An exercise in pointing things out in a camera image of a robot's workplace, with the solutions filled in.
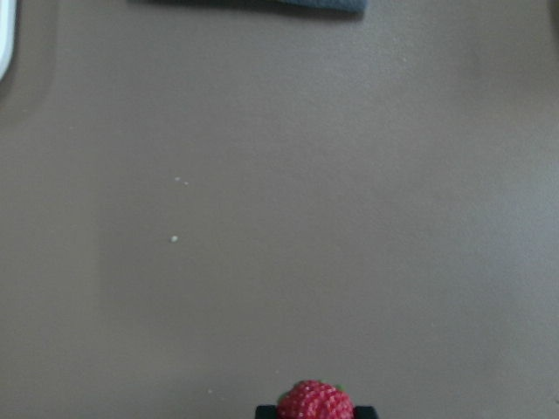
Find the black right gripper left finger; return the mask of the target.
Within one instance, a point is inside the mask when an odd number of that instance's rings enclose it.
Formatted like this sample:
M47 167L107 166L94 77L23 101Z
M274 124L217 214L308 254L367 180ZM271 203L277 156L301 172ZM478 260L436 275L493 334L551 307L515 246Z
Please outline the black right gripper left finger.
M255 409L255 419L277 419L277 407L275 405L259 405Z

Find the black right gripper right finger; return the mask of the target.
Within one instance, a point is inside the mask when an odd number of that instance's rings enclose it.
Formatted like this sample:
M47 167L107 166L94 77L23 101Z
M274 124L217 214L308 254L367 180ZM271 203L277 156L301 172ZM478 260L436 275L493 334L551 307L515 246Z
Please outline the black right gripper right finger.
M370 405L354 407L355 419L376 419L376 409Z

